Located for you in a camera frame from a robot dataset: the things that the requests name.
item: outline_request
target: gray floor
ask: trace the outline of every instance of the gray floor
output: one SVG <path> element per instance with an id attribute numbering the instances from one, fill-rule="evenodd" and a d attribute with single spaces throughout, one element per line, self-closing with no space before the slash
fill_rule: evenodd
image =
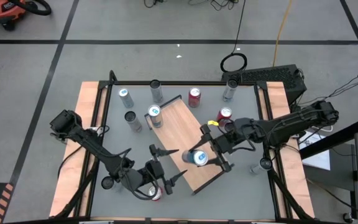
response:
<path id="1" fill-rule="evenodd" d="M 186 0 L 168 0 L 147 9 L 141 0 L 79 0 L 66 40 L 172 41 L 126 45 L 71 42 L 56 54 L 77 0 L 48 2 L 51 16 L 28 14 L 14 32 L 0 26 L 0 182 L 11 178 L 45 79 L 49 71 L 53 75 L 5 222 L 48 217 L 65 148 L 49 136 L 48 124 L 62 109 L 75 108 L 81 82 L 106 79 L 110 69 L 120 80 L 219 80 L 220 61 L 233 45 L 199 40 L 234 40 L 242 7 L 240 1 L 231 11 L 215 11 L 208 3 L 189 6 Z M 358 1 L 346 2 L 358 26 Z M 287 4 L 288 0 L 248 0 L 239 38 L 275 40 Z M 182 44 L 183 39 L 198 44 Z M 294 0 L 281 39 L 322 43 L 278 47 L 276 65 L 295 63 L 305 73 L 308 91 L 302 101 L 328 95 L 358 74 L 358 45 L 323 45 L 324 40 L 357 40 L 339 0 Z M 247 55 L 247 68 L 272 66 L 274 45 L 237 48 Z M 50 70 L 56 55 L 56 69 Z M 227 63 L 227 69 L 241 66 L 236 58 Z M 340 112 L 334 131 L 358 120 L 358 87 L 330 101 Z M 341 222 L 341 214 L 348 209 L 322 190 L 309 188 L 316 216 Z M 329 189 L 349 201 L 348 192 Z"/>

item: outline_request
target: wooden board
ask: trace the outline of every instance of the wooden board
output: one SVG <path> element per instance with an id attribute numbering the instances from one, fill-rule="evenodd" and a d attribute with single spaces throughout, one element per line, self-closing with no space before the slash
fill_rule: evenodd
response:
<path id="1" fill-rule="evenodd" d="M 287 96 L 285 94 L 284 86 L 282 82 L 267 82 L 267 92 L 270 99 L 270 106 L 272 108 L 273 118 L 284 116 L 290 113 L 290 109 L 287 103 Z M 290 139 L 287 144 L 298 149 L 296 140 Z M 299 152 L 294 151 L 289 147 L 284 147 L 280 150 L 282 158 L 283 170 L 285 181 L 287 183 L 287 189 L 293 195 L 298 204 L 303 210 L 314 217 L 313 206 L 311 204 L 308 184 L 306 183 L 305 172 L 303 171 L 303 164 Z M 282 198 L 281 191 L 277 189 L 278 198 Z M 285 208 L 283 207 L 283 200 L 279 202 L 280 214 L 285 216 Z M 294 211 L 292 211 L 293 217 L 297 218 Z"/>
<path id="2" fill-rule="evenodd" d="M 178 152 L 170 154 L 170 156 L 180 171 L 187 170 L 184 177 L 193 191 L 222 172 L 219 166 L 213 164 L 197 167 L 194 164 L 183 162 L 181 155 L 200 141 L 202 133 L 200 123 L 181 99 L 162 108 L 162 119 L 163 126 L 161 128 L 155 128 L 150 117 L 147 117 L 147 122 L 166 149 L 179 149 Z M 206 152 L 209 159 L 216 157 L 209 143 L 202 145 L 199 149 Z"/>
<path id="3" fill-rule="evenodd" d="M 75 112 L 81 116 L 82 125 L 86 129 L 90 127 L 93 108 L 95 105 L 96 94 L 98 92 L 99 82 L 83 82 L 81 90 L 78 95 L 78 101 L 75 108 Z M 101 117 L 103 114 L 103 105 L 106 97 L 106 93 L 102 94 L 101 106 L 98 113 L 97 126 L 101 123 Z M 70 155 L 80 145 L 69 140 L 67 142 L 64 158 Z M 66 161 L 65 165 L 60 171 L 60 176 L 56 185 L 55 196 L 53 197 L 52 207 L 50 209 L 50 216 L 54 216 L 61 212 L 64 206 L 70 201 L 74 193 L 78 189 L 80 183 L 81 170 L 85 157 L 85 149 L 80 149 L 74 154 L 69 160 Z M 92 167 L 93 156 L 89 159 L 89 168 Z M 86 203 L 88 201 L 89 186 L 83 194 L 83 206 L 80 210 L 80 215 L 85 215 Z"/>

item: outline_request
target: table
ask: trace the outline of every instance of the table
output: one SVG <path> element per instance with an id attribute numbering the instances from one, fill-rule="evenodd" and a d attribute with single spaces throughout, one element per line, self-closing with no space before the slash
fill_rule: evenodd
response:
<path id="1" fill-rule="evenodd" d="M 93 114 L 93 106 L 95 104 L 95 96 L 98 92 L 98 82 L 84 82 L 81 86 L 76 112 L 82 117 L 83 119 L 83 126 L 84 128 L 90 125 L 90 121 L 92 119 Z M 282 115 L 289 113 L 287 99 L 285 96 L 285 91 L 282 83 L 275 83 L 275 82 L 268 82 L 266 83 L 267 91 L 263 91 L 259 89 L 259 96 L 260 99 L 264 99 L 265 95 L 264 92 L 267 93 L 270 103 L 266 104 L 264 100 L 260 101 L 261 105 L 261 112 L 264 118 L 268 118 L 269 113 L 270 117 L 276 118 Z M 101 104 L 104 105 L 104 96 L 106 96 L 106 90 L 104 89 L 102 92 L 102 99 Z M 100 125 L 101 123 L 101 113 L 98 115 L 97 124 Z M 290 140 L 288 145 L 297 147 L 295 140 Z M 78 147 L 77 144 L 73 142 L 69 142 L 66 148 L 65 157 L 69 155 L 73 150 Z M 296 201 L 303 207 L 303 209 L 312 217 L 314 216 L 313 207 L 311 205 L 310 195 L 308 192 L 308 187 L 306 184 L 305 174 L 303 172 L 303 166 L 301 163 L 301 159 L 299 153 L 295 152 L 294 150 L 283 148 L 280 151 L 280 155 L 282 158 L 282 167 L 283 167 L 283 174 L 285 176 L 285 180 L 287 182 L 287 188 L 294 196 Z M 83 163 L 83 158 L 85 156 L 85 150 L 82 149 L 80 152 L 75 154 L 73 158 L 71 158 L 63 167 L 61 171 L 60 178 L 57 183 L 57 189 L 55 192 L 55 196 L 53 199 L 52 207 L 50 215 L 57 214 L 71 199 L 71 196 L 78 188 L 78 183 L 81 174 L 81 168 Z M 277 202 L 278 208 L 280 211 L 280 216 L 282 218 L 287 217 L 285 205 L 283 201 L 283 197 L 276 188 L 277 192 Z M 89 190 L 87 190 L 82 198 L 83 206 L 80 210 L 80 215 L 85 215 L 85 206 L 87 202 L 87 198 L 89 196 Z M 101 217 L 93 217 L 92 219 L 101 219 Z M 144 220 L 145 218 L 129 218 L 129 217 L 114 217 L 109 219 L 113 220 Z M 161 220 L 161 218 L 153 218 L 152 220 Z"/>

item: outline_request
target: soda can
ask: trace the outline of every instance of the soda can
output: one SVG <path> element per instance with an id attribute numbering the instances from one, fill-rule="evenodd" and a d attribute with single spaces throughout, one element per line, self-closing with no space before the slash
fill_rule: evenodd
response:
<path id="1" fill-rule="evenodd" d="M 134 132 L 140 132 L 142 130 L 142 124 L 140 123 L 139 119 L 137 119 L 135 112 L 128 111 L 124 115 L 124 117 L 127 123 L 129 124 L 129 127 L 131 127 L 131 129 Z"/>
<path id="2" fill-rule="evenodd" d="M 222 99 L 225 102 L 229 102 L 233 99 L 234 93 L 236 92 L 238 82 L 235 79 L 229 79 L 226 83 L 226 89 L 223 92 Z"/>
<path id="3" fill-rule="evenodd" d="M 150 82 L 150 89 L 152 91 L 154 103 L 161 103 L 163 100 L 163 97 L 162 97 L 162 88 L 161 88 L 160 81 L 152 80 Z"/>
<path id="4" fill-rule="evenodd" d="M 183 152 L 181 158 L 185 162 L 196 164 L 198 166 L 203 166 L 208 162 L 208 154 L 198 149 L 194 150 L 193 152 L 190 151 Z"/>
<path id="5" fill-rule="evenodd" d="M 201 100 L 201 90 L 199 88 L 191 88 L 189 91 L 189 106 L 196 108 L 200 105 Z"/>
<path id="6" fill-rule="evenodd" d="M 153 196 L 155 194 L 155 187 L 151 186 L 151 188 L 149 188 L 149 190 L 147 191 L 147 194 L 149 196 Z M 154 198 L 152 198 L 152 201 L 156 202 L 160 200 L 161 196 L 162 196 L 162 188 L 158 187 L 157 194 L 154 196 Z"/>
<path id="7" fill-rule="evenodd" d="M 260 174 L 263 171 L 268 171 L 273 167 L 273 163 L 270 159 L 267 158 L 261 158 L 258 164 L 252 165 L 249 169 L 249 172 L 251 174 Z"/>
<path id="8" fill-rule="evenodd" d="M 125 88 L 122 88 L 118 91 L 118 95 L 121 98 L 122 102 L 124 103 L 124 106 L 126 108 L 131 108 L 134 106 L 134 101 L 132 100 L 129 91 Z"/>
<path id="9" fill-rule="evenodd" d="M 227 106 L 219 110 L 218 116 L 216 117 L 216 121 L 219 122 L 219 126 L 224 127 L 224 125 L 229 122 L 228 119 L 231 118 L 231 115 L 232 111 Z"/>
<path id="10" fill-rule="evenodd" d="M 149 115 L 154 127 L 159 128 L 162 126 L 162 114 L 159 106 L 151 105 L 149 107 Z"/>

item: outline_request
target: circular cable loop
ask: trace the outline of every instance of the circular cable loop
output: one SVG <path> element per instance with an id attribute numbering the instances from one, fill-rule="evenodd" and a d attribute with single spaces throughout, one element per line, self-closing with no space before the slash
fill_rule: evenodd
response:
<path id="1" fill-rule="evenodd" d="M 226 69 L 224 69 L 223 65 L 224 65 L 224 62 L 225 62 L 227 59 L 229 59 L 229 58 L 231 58 L 231 57 L 233 57 L 233 56 L 240 56 L 240 57 L 242 57 L 242 59 L 244 60 L 244 64 L 242 65 L 242 67 L 241 67 L 240 69 L 234 70 L 234 71 L 232 71 L 232 72 L 246 69 L 247 64 L 248 64 L 247 57 L 246 57 L 244 54 L 242 54 L 242 53 L 231 53 L 231 54 L 229 54 L 228 56 L 226 56 L 226 57 L 224 57 L 224 58 L 222 59 L 222 62 L 221 62 L 221 70 L 222 70 L 222 72 L 229 72 L 229 71 L 227 71 Z"/>

